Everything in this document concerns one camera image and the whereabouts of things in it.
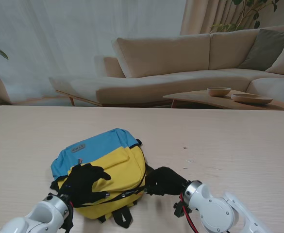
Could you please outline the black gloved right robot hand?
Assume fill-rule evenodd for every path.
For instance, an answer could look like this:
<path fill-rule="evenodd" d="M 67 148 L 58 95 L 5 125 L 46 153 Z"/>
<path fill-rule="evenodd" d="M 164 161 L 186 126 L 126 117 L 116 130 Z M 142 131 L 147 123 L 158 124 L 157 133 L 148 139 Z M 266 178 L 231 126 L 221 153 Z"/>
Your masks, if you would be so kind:
<path fill-rule="evenodd" d="M 144 190 L 149 195 L 180 195 L 187 187 L 188 181 L 169 167 L 151 170 L 145 179 Z"/>

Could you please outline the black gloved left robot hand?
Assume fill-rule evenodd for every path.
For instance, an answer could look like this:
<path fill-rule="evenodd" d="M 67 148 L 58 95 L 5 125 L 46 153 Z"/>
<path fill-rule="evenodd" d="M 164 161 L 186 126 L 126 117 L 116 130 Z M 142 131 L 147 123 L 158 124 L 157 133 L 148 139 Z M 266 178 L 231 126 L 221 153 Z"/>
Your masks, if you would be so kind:
<path fill-rule="evenodd" d="M 74 207 L 108 198 L 109 193 L 106 191 L 92 191 L 93 184 L 99 179 L 108 181 L 111 177 L 100 166 L 76 165 L 72 168 L 58 194 L 68 196 Z"/>

